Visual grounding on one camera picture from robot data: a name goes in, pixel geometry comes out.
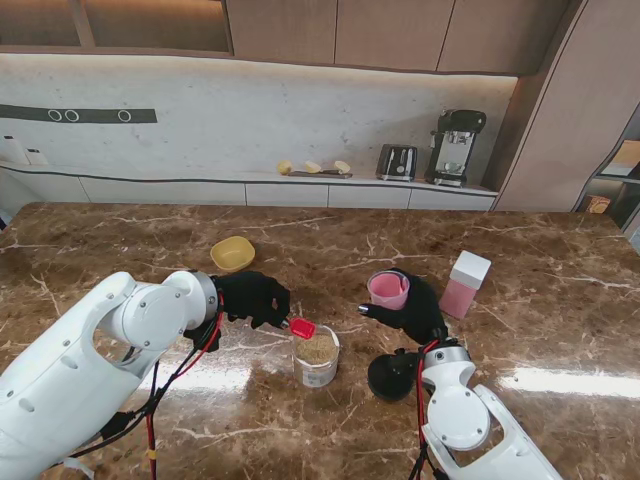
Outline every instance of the brown marble surface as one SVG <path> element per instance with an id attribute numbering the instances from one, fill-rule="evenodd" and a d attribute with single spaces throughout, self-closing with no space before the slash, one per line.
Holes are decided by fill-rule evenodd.
<path id="1" fill-rule="evenodd" d="M 442 292 L 462 249 L 493 261 L 467 318 L 447 319 L 478 367 L 472 381 L 499 394 L 563 478 L 638 478 L 640 257 L 599 215 L 30 205 L 0 235 L 0 368 L 103 277 L 216 273 L 209 249 L 231 235 L 255 245 L 250 268 L 291 289 L 294 313 L 337 332 L 338 375 L 302 387 L 286 333 L 225 323 L 221 350 L 157 412 L 159 478 L 407 478 L 415 395 L 379 401 L 366 370 L 414 345 L 356 306 L 368 277 L 394 265 Z M 163 357 L 165 378 L 188 349 L 181 340 Z M 145 450 L 139 427 L 86 461 L 98 479 L 149 478 Z M 82 475 L 56 467 L 44 478 Z"/>

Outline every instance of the yellow fruit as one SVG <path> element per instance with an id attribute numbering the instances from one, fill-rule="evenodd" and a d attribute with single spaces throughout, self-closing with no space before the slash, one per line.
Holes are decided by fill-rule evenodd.
<path id="1" fill-rule="evenodd" d="M 309 173 L 319 173 L 322 171 L 322 167 L 313 162 L 304 162 L 304 168 L 306 168 Z"/>
<path id="2" fill-rule="evenodd" d="M 283 160 L 278 164 L 280 175 L 288 175 L 293 170 L 293 164 L 289 160 Z"/>
<path id="3" fill-rule="evenodd" d="M 340 160 L 336 160 L 333 166 L 342 174 L 349 173 L 349 170 L 351 170 L 351 166 L 347 162 L 341 162 Z"/>

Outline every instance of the upper cabinet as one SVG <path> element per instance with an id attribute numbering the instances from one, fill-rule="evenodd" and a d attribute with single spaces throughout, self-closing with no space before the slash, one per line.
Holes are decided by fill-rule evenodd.
<path id="1" fill-rule="evenodd" d="M 532 74 L 568 0 L 456 0 L 439 71 Z"/>
<path id="2" fill-rule="evenodd" d="M 0 0 L 0 51 L 182 49 L 194 56 L 530 75 L 567 5 L 579 1 Z"/>
<path id="3" fill-rule="evenodd" d="M 236 56 L 333 63 L 337 0 L 227 0 Z"/>
<path id="4" fill-rule="evenodd" d="M 220 1 L 84 0 L 98 47 L 228 51 Z"/>
<path id="5" fill-rule="evenodd" d="M 453 4 L 454 0 L 340 0 L 335 62 L 436 70 Z"/>
<path id="6" fill-rule="evenodd" d="M 79 46 L 67 0 L 0 0 L 0 45 Z"/>

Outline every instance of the cup of grain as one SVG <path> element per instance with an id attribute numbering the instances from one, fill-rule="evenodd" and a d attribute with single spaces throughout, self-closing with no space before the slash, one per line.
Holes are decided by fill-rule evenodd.
<path id="1" fill-rule="evenodd" d="M 293 373 L 307 387 L 324 387 L 338 369 L 340 342 L 333 330 L 317 325 L 309 340 L 293 337 Z"/>

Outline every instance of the white backsplash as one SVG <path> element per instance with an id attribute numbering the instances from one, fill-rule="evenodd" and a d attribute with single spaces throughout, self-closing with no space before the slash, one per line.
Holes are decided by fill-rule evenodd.
<path id="1" fill-rule="evenodd" d="M 57 124 L 0 118 L 52 165 L 83 172 L 194 177 L 274 173 L 281 160 L 350 163 L 372 176 L 384 143 L 420 149 L 444 108 L 481 110 L 470 163 L 482 178 L 515 87 L 512 77 L 427 75 L 235 60 L 111 55 L 0 55 L 0 103 L 43 108 L 154 108 L 157 124 Z"/>

